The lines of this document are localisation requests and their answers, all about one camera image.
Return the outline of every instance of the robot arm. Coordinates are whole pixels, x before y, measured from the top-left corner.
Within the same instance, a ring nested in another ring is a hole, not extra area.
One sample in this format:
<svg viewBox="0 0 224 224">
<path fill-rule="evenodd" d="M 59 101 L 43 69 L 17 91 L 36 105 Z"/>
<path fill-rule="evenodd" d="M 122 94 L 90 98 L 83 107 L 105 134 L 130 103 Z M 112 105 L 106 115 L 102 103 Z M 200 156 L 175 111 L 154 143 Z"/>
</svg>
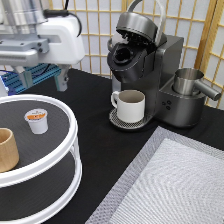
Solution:
<svg viewBox="0 0 224 224">
<path fill-rule="evenodd" d="M 65 91 L 70 65 L 85 55 L 81 23 L 67 10 L 45 8 L 41 0 L 0 0 L 0 64 L 11 65 L 26 88 L 33 84 L 32 74 L 23 67 L 58 64 L 56 86 Z"/>
</svg>

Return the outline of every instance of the shoji screen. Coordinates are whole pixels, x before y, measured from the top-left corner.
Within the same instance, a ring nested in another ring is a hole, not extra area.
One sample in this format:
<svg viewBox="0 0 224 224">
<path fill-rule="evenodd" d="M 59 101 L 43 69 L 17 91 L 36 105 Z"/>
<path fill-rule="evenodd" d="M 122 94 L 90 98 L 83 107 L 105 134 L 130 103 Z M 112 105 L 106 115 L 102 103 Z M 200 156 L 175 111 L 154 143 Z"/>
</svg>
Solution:
<svg viewBox="0 0 224 224">
<path fill-rule="evenodd" d="M 62 9 L 65 1 L 50 0 L 53 9 Z M 122 0 L 70 0 L 68 9 L 77 13 L 83 25 L 86 57 L 72 67 L 102 76 L 110 76 L 107 66 L 107 41 L 114 34 L 120 14 L 126 10 Z"/>
<path fill-rule="evenodd" d="M 184 37 L 180 67 L 194 67 L 210 0 L 161 0 L 161 3 L 167 14 L 164 33 Z M 135 12 L 158 25 L 160 12 L 154 0 L 139 3 Z"/>
<path fill-rule="evenodd" d="M 164 32 L 184 37 L 180 67 L 194 67 L 195 59 L 210 0 L 161 0 L 167 13 Z M 65 0 L 50 0 L 53 9 L 62 9 Z M 107 40 L 114 34 L 119 15 L 130 0 L 70 0 L 68 9 L 73 10 L 83 23 L 83 41 L 86 57 L 74 68 L 93 74 L 109 76 L 106 56 Z M 159 21 L 159 8 L 154 0 L 139 3 L 136 11 Z"/>
<path fill-rule="evenodd" d="M 209 99 L 207 104 L 224 109 L 224 0 L 217 3 L 207 40 L 200 69 L 205 74 L 207 84 L 222 92 L 222 98 L 218 102 Z"/>
</svg>

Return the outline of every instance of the black countertop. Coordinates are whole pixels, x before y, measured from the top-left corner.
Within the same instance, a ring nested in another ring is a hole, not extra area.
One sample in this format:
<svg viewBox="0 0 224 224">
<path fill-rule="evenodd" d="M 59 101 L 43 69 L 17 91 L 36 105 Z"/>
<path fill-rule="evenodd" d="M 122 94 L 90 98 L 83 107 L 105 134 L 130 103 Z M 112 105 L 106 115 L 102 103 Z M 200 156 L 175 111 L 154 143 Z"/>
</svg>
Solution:
<svg viewBox="0 0 224 224">
<path fill-rule="evenodd" d="M 61 100 L 78 121 L 81 184 L 69 204 L 47 224 L 85 223 L 158 126 L 224 150 L 224 111 L 204 107 L 194 128 L 177 129 L 153 120 L 138 132 L 126 133 L 108 119 L 113 108 L 111 80 L 75 69 L 69 71 L 69 78 L 65 92 L 57 92 L 53 78 L 24 92 Z"/>
</svg>

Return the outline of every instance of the mug handle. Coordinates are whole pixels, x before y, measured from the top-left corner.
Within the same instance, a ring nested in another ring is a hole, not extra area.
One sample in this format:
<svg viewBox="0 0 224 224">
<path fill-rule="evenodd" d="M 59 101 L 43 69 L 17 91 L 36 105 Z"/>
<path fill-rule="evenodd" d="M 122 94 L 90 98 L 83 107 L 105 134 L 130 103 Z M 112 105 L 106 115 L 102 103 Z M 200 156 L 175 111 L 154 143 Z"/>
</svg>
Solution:
<svg viewBox="0 0 224 224">
<path fill-rule="evenodd" d="M 111 95 L 111 103 L 112 103 L 112 105 L 115 107 L 115 108 L 117 108 L 117 104 L 115 103 L 115 96 L 117 96 L 117 98 L 118 98 L 118 95 L 119 95 L 119 92 L 118 91 L 115 91 L 115 92 L 113 92 L 112 93 L 112 95 Z"/>
</svg>

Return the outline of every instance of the white mat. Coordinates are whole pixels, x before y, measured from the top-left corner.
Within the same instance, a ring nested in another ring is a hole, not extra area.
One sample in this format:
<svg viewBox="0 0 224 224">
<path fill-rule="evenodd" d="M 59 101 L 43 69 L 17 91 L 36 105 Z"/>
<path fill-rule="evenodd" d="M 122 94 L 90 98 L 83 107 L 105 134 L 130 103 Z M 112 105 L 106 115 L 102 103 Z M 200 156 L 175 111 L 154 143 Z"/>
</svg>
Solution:
<svg viewBox="0 0 224 224">
<path fill-rule="evenodd" d="M 122 176 L 115 183 L 110 192 L 106 195 L 104 200 L 97 207 L 95 212 L 87 220 L 86 224 L 109 223 L 112 215 L 115 213 L 115 211 L 123 201 L 124 197 L 129 192 L 132 185 L 135 183 L 135 181 L 137 180 L 137 178 L 139 177 L 139 175 L 146 167 L 146 165 L 148 164 L 148 162 L 150 161 L 150 159 L 152 158 L 152 156 L 165 138 L 168 138 L 180 144 L 194 148 L 200 152 L 204 152 L 208 155 L 224 160 L 223 151 L 205 145 L 201 142 L 192 140 L 190 138 L 181 136 L 179 134 L 173 133 L 164 128 L 158 127 L 153 133 L 153 135 L 146 142 L 139 154 L 136 156 L 136 158 L 130 163 L 130 165 L 124 171 Z"/>
<path fill-rule="evenodd" d="M 111 224 L 221 224 L 224 161 L 165 139 Z"/>
</svg>

